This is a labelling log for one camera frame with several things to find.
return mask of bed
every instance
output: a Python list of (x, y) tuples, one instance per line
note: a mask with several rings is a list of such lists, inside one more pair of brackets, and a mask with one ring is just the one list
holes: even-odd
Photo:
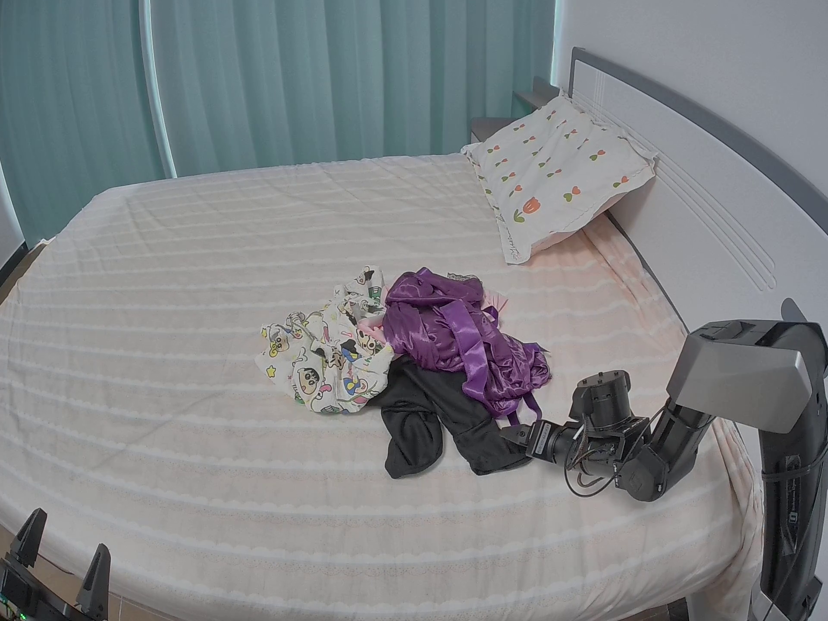
[(459, 154), (120, 187), (0, 306), (0, 523), (43, 507), (45, 556), (82, 574), (106, 543), (112, 590), (182, 619), (612, 621), (698, 592), (745, 616), (762, 501), (728, 421), (643, 504), (577, 499), (541, 462), (477, 477), (451, 444), (391, 480), (377, 409), (316, 416), (275, 393), (254, 364), (261, 325), (366, 264), (474, 274), (506, 295), (503, 330), (549, 350), (546, 418), (614, 367), (636, 414), (664, 402), (686, 331), (624, 233), (599, 216), (509, 266)]

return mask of curtain fold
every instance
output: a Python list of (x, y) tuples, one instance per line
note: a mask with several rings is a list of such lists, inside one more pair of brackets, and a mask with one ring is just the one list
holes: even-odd
[[(145, 4), (179, 176), (457, 151), (472, 117), (523, 114), (512, 90), (552, 63), (555, 0)], [(163, 176), (138, 16), (138, 0), (0, 0), (0, 161), (30, 242)]]

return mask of striped bed sheet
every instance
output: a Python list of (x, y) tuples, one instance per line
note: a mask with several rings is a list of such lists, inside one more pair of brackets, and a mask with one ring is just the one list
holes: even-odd
[[(42, 553), (182, 619), (617, 619), (705, 591), (744, 618), (761, 560), (755, 471), (717, 420), (663, 499), (577, 499), (543, 462), (475, 476), (454, 445), (406, 480), (379, 410), (311, 414), (257, 370), (261, 325), (366, 264), (508, 297), (546, 347), (537, 395), (630, 372), (651, 416), (681, 323), (606, 217), (520, 267), (461, 155), (221, 173), (112, 189), (0, 306), (0, 522), (49, 513)], [(524, 421), (531, 412), (522, 415)]]

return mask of headboard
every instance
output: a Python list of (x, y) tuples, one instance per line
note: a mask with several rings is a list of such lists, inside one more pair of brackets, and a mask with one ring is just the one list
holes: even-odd
[(805, 177), (698, 103), (582, 48), (569, 95), (658, 150), (655, 181), (611, 215), (689, 329), (802, 314), (828, 329), (828, 199)]

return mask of pant leg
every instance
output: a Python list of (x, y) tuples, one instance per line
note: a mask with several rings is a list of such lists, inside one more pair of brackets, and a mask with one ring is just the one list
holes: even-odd
[(409, 380), (433, 403), (434, 410), (451, 436), (457, 450), (479, 476), (512, 470), (532, 459), (516, 444), (500, 436), (500, 428), (482, 403), (463, 393), (465, 373), (424, 370), (409, 358), (400, 359)]
[(388, 387), (370, 400), (382, 408), (391, 435), (385, 470), (392, 479), (426, 470), (443, 454), (443, 429), (434, 404), (403, 373), (400, 361), (388, 370)]

